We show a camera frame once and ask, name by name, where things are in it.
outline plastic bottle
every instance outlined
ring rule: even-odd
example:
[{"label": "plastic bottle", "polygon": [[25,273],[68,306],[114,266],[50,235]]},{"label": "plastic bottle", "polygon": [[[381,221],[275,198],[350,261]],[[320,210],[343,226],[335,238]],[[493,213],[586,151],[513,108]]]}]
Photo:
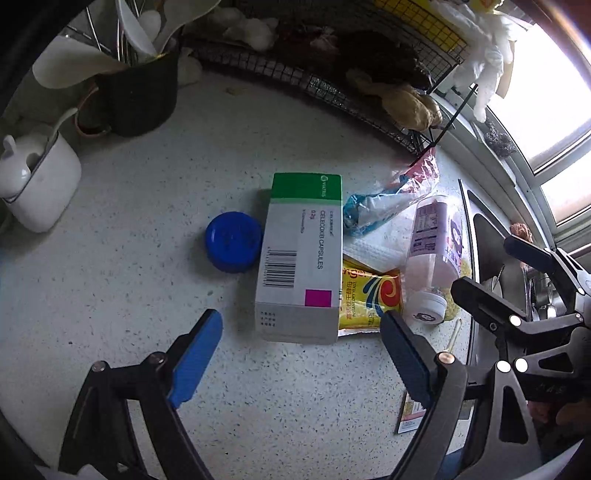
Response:
[{"label": "plastic bottle", "polygon": [[460,276],[462,212],[456,200],[443,195],[417,205],[405,268],[406,319],[436,325],[443,321],[447,300],[443,290]]}]

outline blue bottle cap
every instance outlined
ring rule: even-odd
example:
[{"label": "blue bottle cap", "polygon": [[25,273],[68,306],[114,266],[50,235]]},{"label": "blue bottle cap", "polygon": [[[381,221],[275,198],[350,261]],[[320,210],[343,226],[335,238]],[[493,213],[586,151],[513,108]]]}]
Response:
[{"label": "blue bottle cap", "polygon": [[207,257],[223,272],[248,270],[258,259],[261,247],[262,228],[246,213],[222,213],[209,223],[205,232]]}]

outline magenta square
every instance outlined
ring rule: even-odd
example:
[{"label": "magenta square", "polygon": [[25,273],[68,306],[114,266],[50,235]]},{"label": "magenta square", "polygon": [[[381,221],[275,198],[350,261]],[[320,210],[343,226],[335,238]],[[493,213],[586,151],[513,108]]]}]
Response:
[{"label": "magenta square", "polygon": [[330,290],[306,290],[306,307],[330,307]]}]

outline bottle label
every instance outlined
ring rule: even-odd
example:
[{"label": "bottle label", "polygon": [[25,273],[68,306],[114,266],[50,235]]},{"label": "bottle label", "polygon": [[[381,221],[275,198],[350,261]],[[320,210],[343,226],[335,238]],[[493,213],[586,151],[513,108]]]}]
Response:
[{"label": "bottle label", "polygon": [[417,209],[409,257],[437,254],[446,257],[460,275],[462,215],[459,209],[433,202]]}]

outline window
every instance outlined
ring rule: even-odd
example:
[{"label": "window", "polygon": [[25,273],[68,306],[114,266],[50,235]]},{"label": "window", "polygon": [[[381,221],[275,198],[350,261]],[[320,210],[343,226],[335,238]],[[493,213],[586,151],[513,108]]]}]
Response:
[{"label": "window", "polygon": [[[506,97],[489,104],[534,171],[591,128],[591,90],[554,41],[533,26],[515,43]],[[551,189],[551,184],[544,192]]]},{"label": "window", "polygon": [[563,222],[591,205],[591,153],[541,185],[556,223]]}]

